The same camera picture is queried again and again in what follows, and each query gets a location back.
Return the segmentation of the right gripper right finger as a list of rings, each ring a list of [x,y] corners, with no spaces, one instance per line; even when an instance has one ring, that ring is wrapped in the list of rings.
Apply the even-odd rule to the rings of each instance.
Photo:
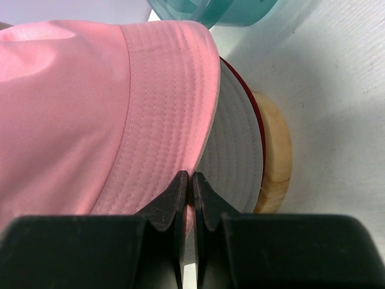
[[[383,288],[384,263],[351,216],[240,213],[192,176],[199,288]]]

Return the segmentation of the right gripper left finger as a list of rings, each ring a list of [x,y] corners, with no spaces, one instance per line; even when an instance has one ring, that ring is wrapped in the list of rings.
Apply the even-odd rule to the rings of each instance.
[[[1,235],[2,288],[182,288],[188,174],[133,215],[25,216]]]

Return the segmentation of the grey bucket hat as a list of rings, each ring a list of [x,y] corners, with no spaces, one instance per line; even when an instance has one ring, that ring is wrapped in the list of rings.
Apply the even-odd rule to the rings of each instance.
[[[220,92],[211,133],[197,171],[238,211],[254,211],[264,155],[256,100],[239,73],[220,61]]]

